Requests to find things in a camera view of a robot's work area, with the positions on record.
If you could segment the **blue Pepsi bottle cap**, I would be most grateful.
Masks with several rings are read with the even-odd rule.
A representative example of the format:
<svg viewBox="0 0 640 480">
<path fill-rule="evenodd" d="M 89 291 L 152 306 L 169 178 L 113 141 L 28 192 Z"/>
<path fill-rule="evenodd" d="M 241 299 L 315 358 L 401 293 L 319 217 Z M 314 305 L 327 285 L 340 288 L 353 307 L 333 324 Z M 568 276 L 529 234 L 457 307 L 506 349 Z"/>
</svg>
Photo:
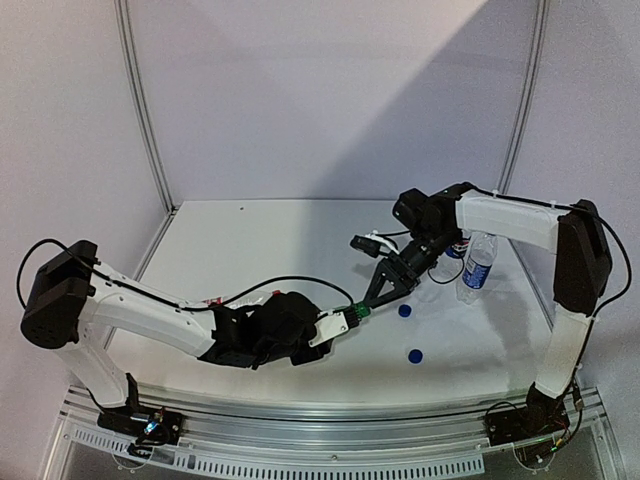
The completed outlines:
<svg viewBox="0 0 640 480">
<path fill-rule="evenodd" d="M 409 318 L 412 314 L 412 308 L 408 304 L 402 304 L 398 307 L 398 315 L 401 318 Z"/>
</svg>

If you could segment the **green plastic bottle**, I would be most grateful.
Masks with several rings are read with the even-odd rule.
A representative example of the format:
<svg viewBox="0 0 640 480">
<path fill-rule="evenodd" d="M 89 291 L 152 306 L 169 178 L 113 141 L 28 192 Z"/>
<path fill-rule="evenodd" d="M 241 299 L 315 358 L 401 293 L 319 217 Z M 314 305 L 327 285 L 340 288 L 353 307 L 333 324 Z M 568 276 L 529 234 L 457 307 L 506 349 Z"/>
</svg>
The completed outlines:
<svg viewBox="0 0 640 480">
<path fill-rule="evenodd" d="M 344 317 L 348 330 L 357 328 L 361 321 L 371 314 L 371 309 L 363 302 L 353 303 L 343 307 L 338 312 Z"/>
</svg>

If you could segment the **clear Pepsi bottle blue label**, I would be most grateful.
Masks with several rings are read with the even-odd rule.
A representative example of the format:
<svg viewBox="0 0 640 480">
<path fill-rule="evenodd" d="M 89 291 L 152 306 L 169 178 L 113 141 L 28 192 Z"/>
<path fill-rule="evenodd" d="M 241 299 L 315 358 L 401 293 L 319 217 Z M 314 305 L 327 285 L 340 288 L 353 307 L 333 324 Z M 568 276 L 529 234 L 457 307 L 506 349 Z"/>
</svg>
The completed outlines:
<svg viewBox="0 0 640 480">
<path fill-rule="evenodd" d="M 464 259 L 470 245 L 471 238 L 463 237 L 461 240 L 454 244 L 451 244 L 446 250 L 445 254 L 454 260 Z"/>
</svg>

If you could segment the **clear bottle small blue label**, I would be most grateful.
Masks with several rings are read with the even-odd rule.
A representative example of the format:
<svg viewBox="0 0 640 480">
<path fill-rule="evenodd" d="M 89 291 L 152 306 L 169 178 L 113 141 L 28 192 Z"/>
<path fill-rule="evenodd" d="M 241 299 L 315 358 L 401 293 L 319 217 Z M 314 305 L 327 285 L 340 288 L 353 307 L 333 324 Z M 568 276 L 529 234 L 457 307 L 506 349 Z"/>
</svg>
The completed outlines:
<svg viewBox="0 0 640 480">
<path fill-rule="evenodd" d="M 498 242 L 498 237 L 489 233 L 474 237 L 456 285 L 456 298 L 460 302 L 471 305 L 479 298 L 497 257 Z"/>
</svg>

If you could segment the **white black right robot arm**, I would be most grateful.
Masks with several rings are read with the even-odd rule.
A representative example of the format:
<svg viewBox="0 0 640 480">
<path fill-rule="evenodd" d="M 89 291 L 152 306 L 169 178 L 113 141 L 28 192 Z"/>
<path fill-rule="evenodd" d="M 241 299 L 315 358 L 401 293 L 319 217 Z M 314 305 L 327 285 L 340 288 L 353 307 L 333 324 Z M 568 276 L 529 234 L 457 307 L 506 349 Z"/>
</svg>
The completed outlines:
<svg viewBox="0 0 640 480">
<path fill-rule="evenodd" d="M 517 199 L 464 182 L 432 195 L 405 191 L 392 213 L 411 240 L 378 263 L 363 299 L 370 309 L 409 295 L 464 231 L 524 242 L 554 255 L 551 338 L 516 421 L 524 435 L 539 435 L 554 422 L 574 379 L 612 270 L 597 208 L 588 200 L 564 206 Z"/>
</svg>

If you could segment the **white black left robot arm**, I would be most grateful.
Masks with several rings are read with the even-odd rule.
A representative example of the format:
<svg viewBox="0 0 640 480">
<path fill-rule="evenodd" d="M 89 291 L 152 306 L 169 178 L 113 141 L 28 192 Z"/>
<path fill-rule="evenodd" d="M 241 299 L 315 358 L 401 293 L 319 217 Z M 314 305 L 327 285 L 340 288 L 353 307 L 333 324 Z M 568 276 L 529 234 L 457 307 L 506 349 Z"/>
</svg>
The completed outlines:
<svg viewBox="0 0 640 480">
<path fill-rule="evenodd" d="M 318 333 L 323 312 L 298 292 L 242 306 L 190 304 L 122 276 L 98 260 L 88 240 L 63 246 L 19 301 L 25 339 L 53 351 L 128 434 L 141 433 L 149 415 L 133 376 L 93 339 L 94 326 L 149 338 L 204 363 L 253 370 L 284 358 L 294 366 L 315 362 L 332 346 Z"/>
</svg>

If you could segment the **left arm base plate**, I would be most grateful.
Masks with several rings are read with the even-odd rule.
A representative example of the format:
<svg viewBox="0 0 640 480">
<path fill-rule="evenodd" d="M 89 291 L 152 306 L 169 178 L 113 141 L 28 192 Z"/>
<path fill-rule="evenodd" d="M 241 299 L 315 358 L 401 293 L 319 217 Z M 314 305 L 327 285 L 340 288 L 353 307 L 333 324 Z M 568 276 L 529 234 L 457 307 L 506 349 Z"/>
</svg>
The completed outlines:
<svg viewBox="0 0 640 480">
<path fill-rule="evenodd" d="M 132 437 L 136 446 L 163 446 L 178 444 L 184 421 L 179 412 L 139 406 L 136 411 L 128 407 L 105 409 L 99 414 L 97 425 Z"/>
</svg>

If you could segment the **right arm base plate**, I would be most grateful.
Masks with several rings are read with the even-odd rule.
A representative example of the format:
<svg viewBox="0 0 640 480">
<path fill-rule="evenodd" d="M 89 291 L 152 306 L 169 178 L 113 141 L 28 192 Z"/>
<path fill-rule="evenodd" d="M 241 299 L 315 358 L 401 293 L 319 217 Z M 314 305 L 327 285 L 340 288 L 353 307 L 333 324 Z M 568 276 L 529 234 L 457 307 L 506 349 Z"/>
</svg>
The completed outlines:
<svg viewBox="0 0 640 480">
<path fill-rule="evenodd" d="M 571 423 L 563 402 L 550 406 L 517 406 L 500 401 L 489 407 L 483 416 L 483 425 L 491 446 L 534 440 L 558 434 L 550 449 L 555 451 L 570 443 L 583 423 L 583 412 Z"/>
</svg>

